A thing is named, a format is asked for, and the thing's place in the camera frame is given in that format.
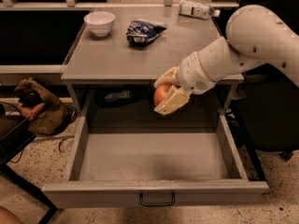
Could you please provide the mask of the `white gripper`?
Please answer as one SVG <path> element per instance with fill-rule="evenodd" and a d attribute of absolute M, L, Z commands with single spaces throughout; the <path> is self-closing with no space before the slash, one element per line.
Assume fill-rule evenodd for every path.
<path fill-rule="evenodd" d="M 164 116 L 186 105 L 191 92 L 201 95 L 213 89 L 216 82 L 206 74 L 200 63 L 199 53 L 195 51 L 184 58 L 178 68 L 172 67 L 161 75 L 154 82 L 154 88 L 157 89 L 166 84 L 171 85 L 171 88 L 165 99 L 154 108 L 155 112 Z"/>

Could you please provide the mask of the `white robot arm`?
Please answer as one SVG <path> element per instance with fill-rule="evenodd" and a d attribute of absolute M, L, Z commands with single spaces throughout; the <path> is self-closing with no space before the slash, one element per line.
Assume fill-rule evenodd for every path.
<path fill-rule="evenodd" d="M 244 6 L 231 15 L 221 36 L 185 57 L 154 83 L 155 111 L 171 114 L 225 77 L 268 63 L 299 85 L 299 35 L 266 7 Z"/>

